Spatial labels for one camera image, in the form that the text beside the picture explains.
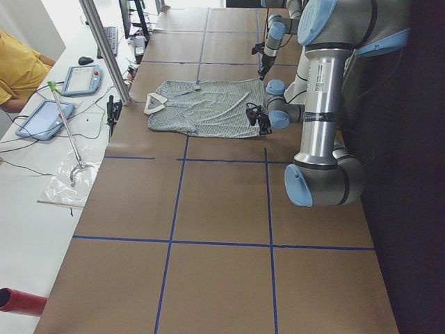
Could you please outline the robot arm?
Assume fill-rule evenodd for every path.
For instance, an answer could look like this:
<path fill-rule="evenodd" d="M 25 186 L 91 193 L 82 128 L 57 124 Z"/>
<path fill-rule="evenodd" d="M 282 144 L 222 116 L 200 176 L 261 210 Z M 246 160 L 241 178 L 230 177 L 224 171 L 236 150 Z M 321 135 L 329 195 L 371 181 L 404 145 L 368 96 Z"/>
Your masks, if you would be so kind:
<path fill-rule="evenodd" d="M 303 1 L 261 1 L 263 8 L 284 8 L 289 17 L 272 14 L 266 21 L 267 38 L 252 48 L 252 55 L 261 54 L 259 78 L 264 80 L 277 58 L 278 50 L 285 35 L 297 35 L 298 25 L 303 11 Z"/>
<path fill-rule="evenodd" d="M 259 76 L 265 77 L 285 35 L 294 35 L 302 54 L 294 82 L 272 80 L 261 110 L 268 127 L 302 124 L 299 152 L 284 171 L 290 201 L 298 206 L 346 205 L 364 189 L 364 170 L 336 138 L 345 64 L 351 56 L 398 51 L 410 34 L 410 1 L 263 1 L 285 8 L 288 17 L 268 18 Z"/>

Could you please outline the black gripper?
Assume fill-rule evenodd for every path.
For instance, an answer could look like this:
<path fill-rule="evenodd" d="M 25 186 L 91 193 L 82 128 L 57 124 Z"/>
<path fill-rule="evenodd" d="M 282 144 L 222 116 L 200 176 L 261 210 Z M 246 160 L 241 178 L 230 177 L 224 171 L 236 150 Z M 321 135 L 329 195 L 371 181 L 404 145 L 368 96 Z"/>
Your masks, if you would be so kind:
<path fill-rule="evenodd" d="M 259 66 L 257 73 L 262 81 L 265 79 L 266 75 L 274 65 L 274 62 L 275 62 L 274 56 L 263 55 L 261 57 L 261 65 Z"/>
<path fill-rule="evenodd" d="M 260 135 L 269 135 L 272 133 L 270 120 L 268 116 L 262 116 L 258 120 L 258 126 L 259 126 L 259 134 Z"/>

